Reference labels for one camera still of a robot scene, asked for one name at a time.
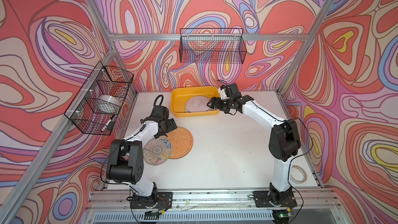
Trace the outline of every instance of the metal floor track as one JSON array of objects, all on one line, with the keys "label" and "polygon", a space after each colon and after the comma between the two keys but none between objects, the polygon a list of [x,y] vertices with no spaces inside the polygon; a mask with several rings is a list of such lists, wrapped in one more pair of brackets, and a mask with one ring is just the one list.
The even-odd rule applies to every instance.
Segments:
[{"label": "metal floor track", "polygon": [[[145,220],[145,212],[135,211],[134,215],[139,222],[153,222]],[[131,212],[97,212],[92,223],[131,223],[134,218]],[[238,211],[170,211],[159,217],[158,222],[187,222],[187,221],[251,221],[273,220],[272,210],[238,210]]]}]

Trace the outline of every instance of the plastic bin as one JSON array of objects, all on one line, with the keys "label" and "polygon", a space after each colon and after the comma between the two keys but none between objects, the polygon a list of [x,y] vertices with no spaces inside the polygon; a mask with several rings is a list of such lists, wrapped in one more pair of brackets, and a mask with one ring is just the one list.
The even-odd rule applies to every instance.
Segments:
[{"label": "plastic bin", "polygon": [[171,111],[175,117],[197,117],[197,116],[207,116],[216,115],[220,111],[206,111],[206,112],[185,112],[185,104],[187,101],[194,96],[205,96],[209,99],[212,97],[220,97],[218,89],[213,86],[205,87],[181,87],[176,88],[172,91],[171,100]]}]

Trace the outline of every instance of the black wire basket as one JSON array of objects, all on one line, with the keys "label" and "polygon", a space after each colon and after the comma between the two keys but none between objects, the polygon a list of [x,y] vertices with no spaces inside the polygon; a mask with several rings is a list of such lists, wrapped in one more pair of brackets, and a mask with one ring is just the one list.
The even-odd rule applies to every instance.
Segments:
[{"label": "black wire basket", "polygon": [[242,34],[242,28],[182,28],[180,62],[242,64],[247,52]]},{"label": "black wire basket", "polygon": [[102,66],[83,100],[71,115],[67,110],[65,116],[83,134],[111,135],[133,77],[119,67]]}]

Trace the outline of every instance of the psychedelic wallpaper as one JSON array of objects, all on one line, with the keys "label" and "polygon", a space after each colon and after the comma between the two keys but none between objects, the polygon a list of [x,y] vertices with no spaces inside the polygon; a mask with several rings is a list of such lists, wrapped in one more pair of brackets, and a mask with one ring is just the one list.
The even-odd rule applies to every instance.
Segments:
[{"label": "psychedelic wallpaper", "polygon": [[112,33],[179,33],[240,26],[246,33],[307,33],[324,0],[97,0]]},{"label": "psychedelic wallpaper", "polygon": [[[0,204],[106,52],[84,0],[0,0]],[[128,105],[112,136],[70,129],[13,223],[77,221]]]},{"label": "psychedelic wallpaper", "polygon": [[283,94],[356,224],[398,223],[397,15],[398,0],[337,0]]},{"label": "psychedelic wallpaper", "polygon": [[133,83],[139,91],[219,87],[218,79],[237,83],[240,89],[272,90],[278,87],[301,41],[247,41],[246,47],[250,43],[254,47],[243,64],[181,63],[179,41],[143,41],[138,47],[128,41],[118,43],[117,50],[127,69],[134,73]]},{"label": "psychedelic wallpaper", "polygon": [[[242,27],[244,33],[307,33],[324,0],[97,0],[112,33],[179,33]],[[214,85],[276,89],[301,42],[247,41],[243,65],[181,64],[179,41],[120,41],[117,50],[142,91]]]}]

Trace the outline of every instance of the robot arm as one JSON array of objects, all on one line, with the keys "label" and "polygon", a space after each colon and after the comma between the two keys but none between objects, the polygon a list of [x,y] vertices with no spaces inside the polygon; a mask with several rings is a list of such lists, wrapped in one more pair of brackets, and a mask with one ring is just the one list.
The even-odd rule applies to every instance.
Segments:
[{"label": "robot arm", "polygon": [[[142,197],[143,203],[151,207],[157,202],[157,187],[154,182],[149,181],[142,175],[144,171],[144,159],[142,147],[153,137],[167,136],[166,133],[177,128],[174,119],[168,119],[169,110],[162,106],[163,95],[159,95],[154,102],[152,113],[149,117],[142,119],[142,126],[131,135],[122,140],[114,140],[111,143],[106,176],[109,180],[117,183],[128,184]],[[129,153],[129,160],[121,159]]]},{"label": "robot arm", "polygon": [[221,98],[212,97],[207,103],[208,107],[229,114],[231,109],[236,109],[271,132],[268,148],[274,156],[274,171],[270,184],[270,203],[276,207],[280,206],[281,202],[292,193],[289,167],[301,147],[296,122],[272,114],[248,95],[242,96],[235,83],[221,86],[219,92]]}]

